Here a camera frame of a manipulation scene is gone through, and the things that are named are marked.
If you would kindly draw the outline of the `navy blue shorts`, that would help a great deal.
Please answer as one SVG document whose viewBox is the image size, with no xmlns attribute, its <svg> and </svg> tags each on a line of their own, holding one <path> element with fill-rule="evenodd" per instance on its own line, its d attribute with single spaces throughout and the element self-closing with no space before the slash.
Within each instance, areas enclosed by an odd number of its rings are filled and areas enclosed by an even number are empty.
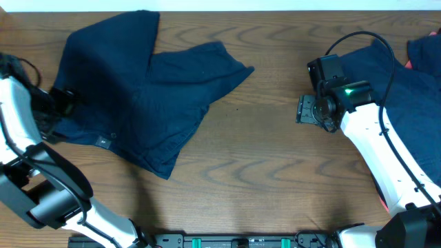
<svg viewBox="0 0 441 248">
<path fill-rule="evenodd" d="M 219 41 L 155 53 L 159 19 L 139 10 L 73 32 L 54 87 L 79 98 L 57 125 L 69 143 L 102 147 L 167 179 L 210 105 L 253 68 Z"/>
</svg>

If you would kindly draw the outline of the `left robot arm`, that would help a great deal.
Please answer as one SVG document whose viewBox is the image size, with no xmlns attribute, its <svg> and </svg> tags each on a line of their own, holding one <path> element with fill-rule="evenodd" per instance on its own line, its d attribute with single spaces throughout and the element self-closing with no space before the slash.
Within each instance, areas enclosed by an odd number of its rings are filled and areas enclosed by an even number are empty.
<svg viewBox="0 0 441 248">
<path fill-rule="evenodd" d="M 1 54 L 1 202 L 34 228 L 85 236 L 70 247 L 155 247 L 154 237 L 97 201 L 83 173 L 49 147 L 61 138 L 54 125 L 74 95 L 40 89 L 25 62 Z"/>
</svg>

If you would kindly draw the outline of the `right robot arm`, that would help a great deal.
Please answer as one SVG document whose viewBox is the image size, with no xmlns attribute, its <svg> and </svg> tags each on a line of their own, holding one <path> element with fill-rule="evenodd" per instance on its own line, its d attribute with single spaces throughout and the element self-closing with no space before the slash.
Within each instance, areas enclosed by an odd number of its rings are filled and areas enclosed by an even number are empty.
<svg viewBox="0 0 441 248">
<path fill-rule="evenodd" d="M 381 227 L 343 227 L 328 247 L 440 246 L 440 187 L 416 163 L 368 82 L 318 84 L 314 95 L 300 96 L 296 113 L 297 123 L 340 130 L 356 146 L 391 216 Z"/>
</svg>

